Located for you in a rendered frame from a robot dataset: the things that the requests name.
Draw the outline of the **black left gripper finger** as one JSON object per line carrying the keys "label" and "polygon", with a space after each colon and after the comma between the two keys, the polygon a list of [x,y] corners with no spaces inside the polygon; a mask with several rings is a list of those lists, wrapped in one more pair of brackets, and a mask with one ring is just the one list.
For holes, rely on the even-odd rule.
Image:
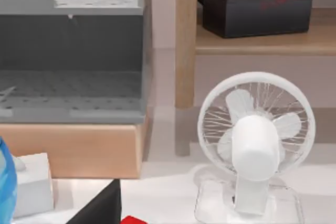
{"label": "black left gripper finger", "polygon": [[66,224],[120,224],[121,185],[114,179]]}

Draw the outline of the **red object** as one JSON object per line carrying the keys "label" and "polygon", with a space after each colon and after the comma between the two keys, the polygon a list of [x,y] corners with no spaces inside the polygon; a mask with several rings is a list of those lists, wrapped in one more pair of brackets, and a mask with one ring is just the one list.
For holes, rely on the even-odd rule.
{"label": "red object", "polygon": [[126,216],[120,221],[120,224],[148,224],[148,223],[134,216]]}

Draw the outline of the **pale wooden drawer front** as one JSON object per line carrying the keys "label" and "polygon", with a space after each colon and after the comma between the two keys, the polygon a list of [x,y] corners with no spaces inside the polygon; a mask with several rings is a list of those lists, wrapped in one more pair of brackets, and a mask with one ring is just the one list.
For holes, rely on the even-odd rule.
{"label": "pale wooden drawer front", "polygon": [[15,156],[47,153],[54,178],[139,178],[148,123],[0,124]]}

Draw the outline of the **white tissue box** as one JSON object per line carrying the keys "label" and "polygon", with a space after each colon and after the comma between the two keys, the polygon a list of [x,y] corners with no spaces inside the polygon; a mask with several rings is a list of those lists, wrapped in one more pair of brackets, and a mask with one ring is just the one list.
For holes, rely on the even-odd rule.
{"label": "white tissue box", "polygon": [[54,209],[53,181],[47,153],[14,157],[17,201],[14,218]]}

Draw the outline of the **blue plastic bag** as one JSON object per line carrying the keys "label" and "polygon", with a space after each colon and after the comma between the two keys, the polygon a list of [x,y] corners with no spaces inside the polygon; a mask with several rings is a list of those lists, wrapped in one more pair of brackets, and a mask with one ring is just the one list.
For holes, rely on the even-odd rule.
{"label": "blue plastic bag", "polygon": [[11,224],[17,203],[17,174],[5,141],[0,137],[0,224]]}

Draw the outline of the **white desk fan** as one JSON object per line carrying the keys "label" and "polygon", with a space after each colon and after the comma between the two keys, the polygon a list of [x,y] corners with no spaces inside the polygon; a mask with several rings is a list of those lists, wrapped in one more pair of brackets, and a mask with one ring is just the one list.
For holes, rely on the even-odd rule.
{"label": "white desk fan", "polygon": [[226,178],[201,181],[194,216],[201,224],[305,224],[300,197],[278,177],[309,155],[316,121],[304,93],[269,72],[217,84],[197,120],[205,156]]}

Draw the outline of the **wooden open shelf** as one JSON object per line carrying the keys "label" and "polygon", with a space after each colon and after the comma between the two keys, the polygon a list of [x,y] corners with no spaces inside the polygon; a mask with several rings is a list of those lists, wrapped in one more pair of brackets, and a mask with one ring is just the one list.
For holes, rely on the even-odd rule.
{"label": "wooden open shelf", "polygon": [[197,0],[176,0],[175,153],[190,155],[196,114],[208,91],[246,71],[278,74],[308,96],[318,143],[336,146],[336,0],[313,0],[306,34],[221,39],[201,27]]}

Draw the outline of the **black tissue box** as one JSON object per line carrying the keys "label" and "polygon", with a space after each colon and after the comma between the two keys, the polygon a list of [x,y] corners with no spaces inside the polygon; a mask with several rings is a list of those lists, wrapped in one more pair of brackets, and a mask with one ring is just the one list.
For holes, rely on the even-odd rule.
{"label": "black tissue box", "polygon": [[305,33],[313,0],[197,0],[202,26],[222,38]]}

